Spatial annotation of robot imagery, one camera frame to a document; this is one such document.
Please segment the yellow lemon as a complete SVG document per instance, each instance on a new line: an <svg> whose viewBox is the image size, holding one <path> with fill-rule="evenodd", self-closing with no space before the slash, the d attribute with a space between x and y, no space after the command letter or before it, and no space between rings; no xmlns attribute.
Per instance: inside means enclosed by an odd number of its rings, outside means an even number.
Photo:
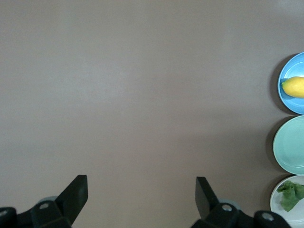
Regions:
<svg viewBox="0 0 304 228"><path fill-rule="evenodd" d="M281 86L287 95L296 98L304 98L304 77L291 77L282 82Z"/></svg>

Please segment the blue round plate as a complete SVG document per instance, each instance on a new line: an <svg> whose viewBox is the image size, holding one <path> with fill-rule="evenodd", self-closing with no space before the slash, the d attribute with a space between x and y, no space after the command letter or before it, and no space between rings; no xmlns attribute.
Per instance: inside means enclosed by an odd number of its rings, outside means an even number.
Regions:
<svg viewBox="0 0 304 228"><path fill-rule="evenodd" d="M282 83L292 77L304 78L304 52L290 58L283 66L277 80L278 95L282 103L292 112L304 115L304 98L288 95L282 87Z"/></svg>

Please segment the beige round plate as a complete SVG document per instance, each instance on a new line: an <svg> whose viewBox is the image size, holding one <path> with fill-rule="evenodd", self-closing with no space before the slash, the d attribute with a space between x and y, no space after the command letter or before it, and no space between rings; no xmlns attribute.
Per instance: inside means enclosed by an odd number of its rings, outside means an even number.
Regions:
<svg viewBox="0 0 304 228"><path fill-rule="evenodd" d="M277 192L277 189L288 180L304 185L304 175L295 175L280 181L271 194L270 209L283 217L291 228L304 228L304 199L301 199L289 212L285 211L280 204L283 194Z"/></svg>

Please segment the green lettuce leaf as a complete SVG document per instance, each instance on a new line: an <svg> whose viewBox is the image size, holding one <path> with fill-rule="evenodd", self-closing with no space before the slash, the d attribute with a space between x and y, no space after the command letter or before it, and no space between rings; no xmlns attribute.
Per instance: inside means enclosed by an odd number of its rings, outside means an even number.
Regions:
<svg viewBox="0 0 304 228"><path fill-rule="evenodd" d="M296 204L304 199L304 185L292 181L285 181L276 190L282 193L280 205L286 212L290 212Z"/></svg>

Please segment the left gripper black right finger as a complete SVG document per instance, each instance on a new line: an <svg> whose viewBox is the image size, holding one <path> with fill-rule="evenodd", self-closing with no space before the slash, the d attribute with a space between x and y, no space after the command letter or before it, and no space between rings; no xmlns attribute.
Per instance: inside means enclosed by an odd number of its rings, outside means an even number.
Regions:
<svg viewBox="0 0 304 228"><path fill-rule="evenodd" d="M254 219L230 203L221 203L205 177L196 178L195 202L200 219L191 228L254 228Z"/></svg>

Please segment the green round plate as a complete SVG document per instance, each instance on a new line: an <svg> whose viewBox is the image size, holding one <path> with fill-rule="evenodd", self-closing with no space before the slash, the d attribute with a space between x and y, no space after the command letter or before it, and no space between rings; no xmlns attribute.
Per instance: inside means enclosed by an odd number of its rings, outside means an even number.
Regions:
<svg viewBox="0 0 304 228"><path fill-rule="evenodd" d="M273 152L285 171L304 175L304 115L288 120L278 129L273 140Z"/></svg>

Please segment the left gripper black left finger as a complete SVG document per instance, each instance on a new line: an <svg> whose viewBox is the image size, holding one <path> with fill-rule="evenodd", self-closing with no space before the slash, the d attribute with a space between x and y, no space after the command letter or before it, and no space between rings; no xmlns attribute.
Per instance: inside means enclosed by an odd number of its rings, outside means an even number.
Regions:
<svg viewBox="0 0 304 228"><path fill-rule="evenodd" d="M43 198L18 214L16 228L72 228L87 200L87 176L78 175L58 196Z"/></svg>

